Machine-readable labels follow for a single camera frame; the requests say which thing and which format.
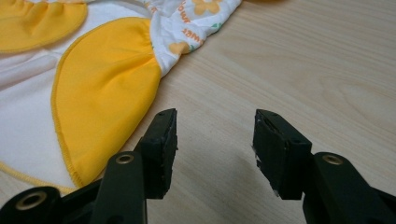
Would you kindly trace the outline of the white and yellow child's garment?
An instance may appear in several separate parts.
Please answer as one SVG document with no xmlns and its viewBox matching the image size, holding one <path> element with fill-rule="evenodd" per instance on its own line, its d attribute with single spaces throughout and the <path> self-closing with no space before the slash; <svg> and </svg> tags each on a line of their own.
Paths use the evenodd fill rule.
<svg viewBox="0 0 396 224">
<path fill-rule="evenodd" d="M 242 0 L 0 0 L 0 170 L 90 184 Z"/>
</svg>

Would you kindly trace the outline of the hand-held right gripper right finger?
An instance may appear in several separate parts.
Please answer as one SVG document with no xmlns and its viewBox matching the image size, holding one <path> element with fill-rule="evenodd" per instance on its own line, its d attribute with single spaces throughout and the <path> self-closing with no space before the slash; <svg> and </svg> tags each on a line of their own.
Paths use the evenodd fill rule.
<svg viewBox="0 0 396 224">
<path fill-rule="evenodd" d="M 300 200 L 312 143 L 277 113 L 257 109 L 252 147 L 275 194 L 282 200 Z"/>
</svg>

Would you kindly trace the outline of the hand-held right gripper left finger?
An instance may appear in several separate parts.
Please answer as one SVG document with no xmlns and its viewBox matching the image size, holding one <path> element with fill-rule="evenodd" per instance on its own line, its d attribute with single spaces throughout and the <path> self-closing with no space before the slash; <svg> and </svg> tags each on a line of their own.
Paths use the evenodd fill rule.
<svg viewBox="0 0 396 224">
<path fill-rule="evenodd" d="M 166 109 L 155 115 L 135 151 L 143 160 L 145 196 L 162 199 L 170 189 L 177 152 L 177 110 Z"/>
</svg>

